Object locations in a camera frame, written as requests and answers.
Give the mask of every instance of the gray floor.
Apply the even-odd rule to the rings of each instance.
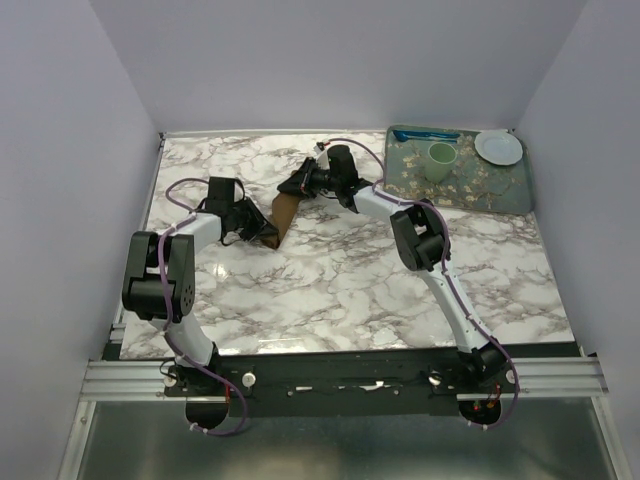
[[[501,428],[461,418],[258,419],[233,438],[188,430],[183,405],[99,405],[84,480],[614,478],[591,402],[525,400]]]

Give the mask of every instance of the gray wall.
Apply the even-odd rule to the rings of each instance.
[[[0,465],[55,478],[158,137],[86,0],[0,6]]]
[[[518,128],[578,339],[596,350],[640,478],[640,2],[585,7]]]
[[[513,127],[584,0],[90,0],[163,131]]]

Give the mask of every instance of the brown object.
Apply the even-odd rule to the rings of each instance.
[[[263,245],[277,250],[287,234],[293,217],[296,216],[302,198],[279,193],[271,203],[271,223],[278,229],[278,235],[262,239]]]

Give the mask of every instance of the marble tabletop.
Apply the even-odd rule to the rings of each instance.
[[[276,186],[332,136],[384,149],[383,132],[169,138],[147,228],[162,231],[185,216],[164,198],[184,177],[238,177],[268,215]],[[352,151],[362,177],[381,176],[365,152]],[[175,196],[196,205],[205,194],[193,184]],[[574,340],[531,215],[441,212],[460,280],[501,342]],[[390,228],[335,200],[302,202],[277,251],[244,242],[206,247],[196,257],[196,288],[194,311],[223,354],[454,345],[432,293],[400,262]],[[130,312],[124,321],[121,358],[170,355],[147,322]]]

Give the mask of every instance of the blue fork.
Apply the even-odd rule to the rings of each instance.
[[[393,136],[399,142],[406,142],[411,138],[421,138],[424,140],[438,140],[440,142],[457,143],[455,140],[460,136],[459,133],[440,133],[440,132],[414,132],[411,130],[393,130]]]

